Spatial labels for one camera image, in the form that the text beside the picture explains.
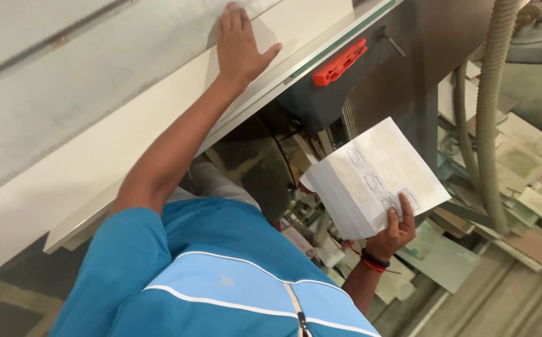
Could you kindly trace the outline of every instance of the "white stripe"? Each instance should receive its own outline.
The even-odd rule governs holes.
[[[275,315],[275,316],[288,316],[288,317],[298,318],[298,316],[293,312],[267,310],[267,309],[256,308],[254,306],[247,306],[247,305],[223,302],[223,301],[219,301],[219,300],[206,299],[206,298],[203,298],[203,297],[192,297],[192,296],[181,294],[177,290],[175,290],[175,289],[173,289],[171,287],[167,287],[167,286],[150,286],[150,287],[146,287],[144,290],[148,290],[148,289],[165,290],[165,291],[171,293],[173,296],[175,296],[175,297],[177,297],[179,299],[182,299],[182,300],[186,300],[188,302],[209,303],[209,304],[214,304],[214,305],[219,305],[219,306],[226,306],[227,308],[235,308],[235,309],[242,309],[242,310],[259,312],[261,314]]]
[[[296,281],[296,282],[290,282],[290,281],[284,281],[284,280],[280,280],[278,279],[278,277],[276,277],[275,275],[271,274],[270,272],[267,272],[266,270],[264,270],[263,268],[261,268],[258,264],[255,264],[253,262],[250,262],[248,260],[244,260],[242,258],[236,258],[236,257],[231,257],[231,256],[223,256],[223,255],[218,255],[218,254],[213,254],[213,253],[209,253],[209,252],[200,252],[200,251],[191,251],[191,252],[184,252],[184,253],[181,253],[179,254],[175,260],[177,260],[178,258],[182,257],[182,256],[185,256],[185,255],[188,255],[188,254],[204,254],[204,255],[209,255],[209,256],[216,256],[216,257],[221,257],[221,258],[227,258],[229,260],[236,260],[236,261],[242,261],[242,262],[246,262],[248,264],[252,264],[253,266],[259,268],[260,270],[262,270],[263,272],[266,272],[267,274],[271,275],[275,280],[278,280],[279,282],[283,282],[283,283],[286,283],[286,284],[298,284],[298,283],[303,283],[303,282],[311,282],[311,283],[318,283],[318,284],[322,284],[324,286],[327,286],[327,287],[332,287],[334,289],[337,289],[339,291],[341,291],[344,295],[348,296],[348,298],[350,300],[352,300],[350,298],[350,295],[347,294],[347,292],[343,291],[341,288],[339,287],[336,287],[334,285],[331,285],[331,284],[328,284],[328,283],[325,283],[325,282],[321,282],[321,281],[315,281],[315,280],[299,280],[299,281]]]
[[[327,326],[330,326],[330,327],[335,327],[337,329],[364,333],[365,335],[372,336],[372,337],[381,337],[380,335],[378,335],[378,334],[376,334],[374,332],[367,331],[367,330],[364,330],[364,329],[360,329],[359,327],[353,327],[353,326],[348,326],[348,325],[339,325],[337,323],[331,323],[331,322],[327,322],[327,321],[323,321],[323,320],[317,320],[316,318],[308,318],[307,317],[306,322],[318,323],[320,325],[327,325]]]

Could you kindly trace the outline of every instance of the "left hand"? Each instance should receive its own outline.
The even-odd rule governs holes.
[[[394,253],[412,241],[417,235],[415,217],[404,193],[398,195],[402,206],[402,222],[398,212],[390,207],[387,211],[387,228],[367,239],[367,250],[381,261],[389,261]]]
[[[277,43],[260,54],[246,11],[230,2],[217,26],[219,77],[245,90],[268,67],[281,47],[281,43]]]

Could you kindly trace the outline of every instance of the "flexible hose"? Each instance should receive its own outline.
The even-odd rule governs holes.
[[[454,83],[454,121],[456,122],[456,131],[458,134],[458,142],[464,165],[469,172],[470,181],[476,191],[480,190],[479,186],[479,169],[473,154],[473,148],[469,138],[469,127],[466,124],[466,108],[464,107],[464,83],[466,81],[466,60],[462,62],[454,71],[456,82]]]
[[[487,214],[498,233],[507,233],[506,215],[501,204],[496,172],[496,111],[501,77],[512,30],[518,13],[519,0],[496,0],[487,33],[485,56],[477,98],[477,158],[481,195]]]

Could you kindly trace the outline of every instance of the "zipper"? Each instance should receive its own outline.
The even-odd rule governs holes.
[[[284,285],[285,288],[288,290],[288,294],[290,294],[292,304],[294,305],[294,309],[296,310],[296,314],[298,315],[298,337],[312,337],[312,334],[308,330],[308,325],[306,325],[305,313],[302,311],[302,308],[300,308],[300,303],[298,302],[296,294],[294,294],[294,290],[292,290],[292,287],[290,287],[289,284],[284,283]]]

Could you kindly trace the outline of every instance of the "red plastic part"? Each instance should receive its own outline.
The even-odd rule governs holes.
[[[367,39],[362,38],[352,44],[348,49],[337,55],[312,75],[312,81],[316,86],[327,86],[337,80],[346,69],[352,65],[369,48],[366,46]]]

